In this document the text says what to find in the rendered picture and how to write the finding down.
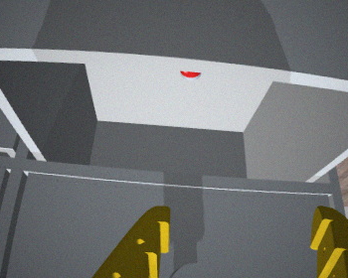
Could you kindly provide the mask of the red aa battery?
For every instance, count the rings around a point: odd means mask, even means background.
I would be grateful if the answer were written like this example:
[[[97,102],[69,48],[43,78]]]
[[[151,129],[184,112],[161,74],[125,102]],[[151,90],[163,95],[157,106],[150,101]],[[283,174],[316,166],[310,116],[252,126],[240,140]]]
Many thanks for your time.
[[[200,72],[180,71],[180,73],[187,80],[195,80],[201,76]]]

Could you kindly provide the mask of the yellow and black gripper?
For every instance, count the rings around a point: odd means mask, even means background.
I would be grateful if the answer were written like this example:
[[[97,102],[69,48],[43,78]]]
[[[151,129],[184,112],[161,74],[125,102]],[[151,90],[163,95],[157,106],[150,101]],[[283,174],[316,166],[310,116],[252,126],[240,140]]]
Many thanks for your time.
[[[160,255],[169,251],[170,207],[149,209],[120,240],[91,278],[159,278]],[[319,206],[310,248],[317,250],[316,278],[348,278],[348,218]]]

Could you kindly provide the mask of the grey chest of drawers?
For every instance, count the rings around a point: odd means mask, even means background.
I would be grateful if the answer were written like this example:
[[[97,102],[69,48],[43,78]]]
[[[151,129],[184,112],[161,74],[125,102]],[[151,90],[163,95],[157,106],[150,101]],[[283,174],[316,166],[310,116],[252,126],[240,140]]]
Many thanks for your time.
[[[0,278],[6,278],[28,173],[175,187],[328,195],[330,207],[345,215],[336,166],[313,183],[216,177],[39,161],[20,137],[15,158],[0,156],[10,175],[0,209]]]

